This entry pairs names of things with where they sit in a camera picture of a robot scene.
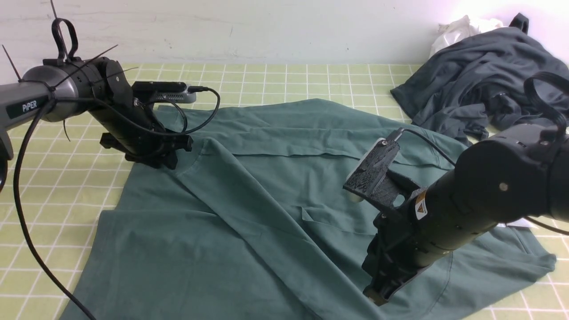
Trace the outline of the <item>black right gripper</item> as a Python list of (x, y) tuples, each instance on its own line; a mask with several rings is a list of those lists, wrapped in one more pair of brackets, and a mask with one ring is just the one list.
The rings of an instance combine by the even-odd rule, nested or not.
[(397, 220), (378, 213), (373, 225), (377, 232), (361, 265), (372, 279), (362, 293), (376, 306), (382, 306), (449, 251), (425, 241), (407, 216)]

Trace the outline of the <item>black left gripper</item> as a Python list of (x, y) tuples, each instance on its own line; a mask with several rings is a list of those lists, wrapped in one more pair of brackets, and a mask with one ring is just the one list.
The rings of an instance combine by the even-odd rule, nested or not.
[(130, 105), (97, 104), (89, 114), (106, 129), (101, 146), (122, 152), (126, 161), (175, 169), (176, 152), (192, 150), (191, 136), (165, 128), (152, 109), (137, 100)]

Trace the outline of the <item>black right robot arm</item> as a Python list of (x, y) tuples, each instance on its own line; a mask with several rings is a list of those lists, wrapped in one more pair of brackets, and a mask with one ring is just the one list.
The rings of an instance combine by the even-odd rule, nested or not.
[(376, 209), (377, 229), (362, 269), (364, 295), (378, 306), (435, 261), (498, 224), (546, 216), (568, 221), (568, 134), (560, 111), (545, 103), (535, 81), (568, 95), (568, 80), (537, 72), (524, 82), (531, 104), (553, 122), (515, 125), (461, 153), (453, 169), (428, 187), (390, 170), (406, 128), (380, 138), (344, 183)]

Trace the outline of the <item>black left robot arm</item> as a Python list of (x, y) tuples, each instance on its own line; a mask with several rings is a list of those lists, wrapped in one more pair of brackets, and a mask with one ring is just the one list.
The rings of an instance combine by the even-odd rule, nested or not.
[(122, 66), (101, 53), (90, 60), (75, 55), (76, 30), (69, 20), (57, 18), (51, 25), (58, 48), (55, 59), (45, 59), (16, 83), (1, 86), (1, 184), (14, 156), (8, 130), (39, 117), (61, 122), (88, 112), (106, 130), (100, 144), (122, 152), (126, 160), (153, 168), (173, 169), (178, 150), (191, 151), (186, 132), (167, 129), (152, 108), (155, 103), (193, 103), (195, 93), (183, 82), (136, 81), (128, 83)]

